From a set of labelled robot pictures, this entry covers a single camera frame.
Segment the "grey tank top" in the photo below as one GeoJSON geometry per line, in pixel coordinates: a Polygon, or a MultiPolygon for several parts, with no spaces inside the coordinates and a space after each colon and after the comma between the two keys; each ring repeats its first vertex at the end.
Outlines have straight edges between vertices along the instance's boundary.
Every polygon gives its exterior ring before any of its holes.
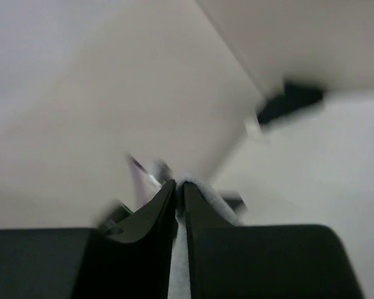
{"type": "MultiPolygon", "coordinates": [[[[223,219],[232,225],[241,225],[238,216],[227,205],[220,193],[192,176],[184,176],[176,181],[176,191],[179,196],[182,195],[182,187],[186,183],[191,183],[197,187],[198,191],[203,195],[204,201],[206,201],[223,219]]],[[[191,298],[185,205],[182,199],[179,199],[176,204],[175,216],[178,228],[176,230],[171,253],[168,298],[191,298]]]]}

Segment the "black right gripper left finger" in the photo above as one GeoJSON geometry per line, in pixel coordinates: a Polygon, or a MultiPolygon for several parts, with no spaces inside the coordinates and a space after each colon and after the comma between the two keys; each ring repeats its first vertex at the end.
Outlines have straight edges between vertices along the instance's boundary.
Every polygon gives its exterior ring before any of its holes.
{"type": "Polygon", "coordinates": [[[0,229],[0,298],[166,298],[175,191],[168,181],[111,235],[0,229]]]}

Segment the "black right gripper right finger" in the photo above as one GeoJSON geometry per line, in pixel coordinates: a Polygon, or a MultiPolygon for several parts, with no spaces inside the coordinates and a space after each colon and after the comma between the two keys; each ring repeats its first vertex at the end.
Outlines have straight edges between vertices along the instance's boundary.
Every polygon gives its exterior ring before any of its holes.
{"type": "Polygon", "coordinates": [[[191,183],[183,199],[193,298],[363,298],[329,227],[235,226],[191,183]]]}

